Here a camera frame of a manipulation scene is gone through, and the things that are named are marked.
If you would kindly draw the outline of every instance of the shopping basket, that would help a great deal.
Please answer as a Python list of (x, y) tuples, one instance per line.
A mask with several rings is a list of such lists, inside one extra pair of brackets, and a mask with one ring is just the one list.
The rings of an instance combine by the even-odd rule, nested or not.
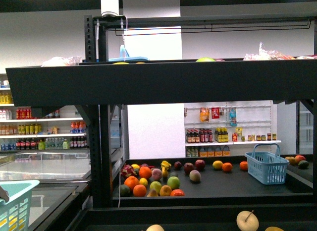
[(3, 181), (0, 186), (10, 200), (0, 199), (0, 231), (27, 231), (29, 226), (32, 188), (38, 180)]
[[(276, 145), (275, 154), (256, 152), (256, 148), (263, 145)], [(279, 145), (276, 143), (257, 144), (253, 152), (245, 154), (248, 161), (248, 173), (264, 185), (284, 184), (289, 161), (280, 157), (280, 153)]]

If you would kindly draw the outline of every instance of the pear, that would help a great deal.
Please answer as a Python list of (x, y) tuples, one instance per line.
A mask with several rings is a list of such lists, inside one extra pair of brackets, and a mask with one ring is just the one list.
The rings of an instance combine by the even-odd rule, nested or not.
[(151, 189), (147, 197), (156, 197), (159, 196), (155, 189)]

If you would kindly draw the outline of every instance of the orange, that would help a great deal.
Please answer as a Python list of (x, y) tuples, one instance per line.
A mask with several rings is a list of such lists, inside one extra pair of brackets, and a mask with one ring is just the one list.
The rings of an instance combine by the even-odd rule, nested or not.
[(134, 196), (136, 196), (136, 197), (146, 196), (146, 194), (147, 194), (147, 189), (145, 188), (144, 185), (136, 185), (136, 186), (133, 188), (133, 194), (134, 194)]
[(140, 178), (149, 179), (152, 176), (152, 171), (148, 167), (140, 167), (139, 176)]
[(248, 170), (248, 162), (246, 162), (246, 161), (240, 162), (240, 169), (243, 171), (247, 171)]
[(133, 191), (133, 188), (140, 184), (139, 180), (135, 176), (129, 176), (125, 181), (124, 184), (130, 188), (130, 191)]
[(227, 173), (230, 172), (232, 170), (232, 164), (231, 163), (224, 163), (222, 165), (222, 170), (224, 172), (227, 172)]
[(173, 190), (170, 196), (184, 196), (185, 193), (181, 189)]

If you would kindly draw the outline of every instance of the red apple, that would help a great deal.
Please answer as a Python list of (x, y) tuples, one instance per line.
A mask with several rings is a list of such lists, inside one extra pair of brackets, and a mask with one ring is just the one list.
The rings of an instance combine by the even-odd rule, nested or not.
[(185, 163), (184, 165), (184, 172), (186, 175), (189, 175), (189, 173), (194, 169), (194, 164), (192, 163)]
[(205, 161), (201, 159), (198, 159), (195, 162), (195, 167), (198, 171), (202, 171), (203, 169), (205, 169), (205, 165), (206, 165)]
[(181, 162), (175, 162), (174, 167), (175, 167), (175, 170), (180, 170), (182, 168)]

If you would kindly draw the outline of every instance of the white shelf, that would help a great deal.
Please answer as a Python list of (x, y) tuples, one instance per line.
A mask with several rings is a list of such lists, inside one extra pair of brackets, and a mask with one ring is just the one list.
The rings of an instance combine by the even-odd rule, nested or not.
[(1, 123), (17, 123), (17, 122), (51, 122), (51, 121), (76, 121), (83, 120), (81, 117), (74, 118), (37, 118), (37, 119), (0, 119)]
[(299, 130), (313, 130), (313, 126), (312, 125), (306, 125), (306, 126), (300, 126)]
[(227, 142), (227, 143), (185, 143), (185, 147), (194, 146), (217, 146), (217, 145), (247, 145), (247, 144), (268, 144), (268, 143), (281, 143), (281, 140), (271, 140), (271, 141), (245, 141), (245, 142)]
[(59, 133), (59, 134), (30, 134), (30, 135), (3, 135), (0, 138), (48, 138), (48, 137), (79, 137), (86, 136), (86, 133)]
[(14, 106), (14, 104), (0, 104), (0, 107)]

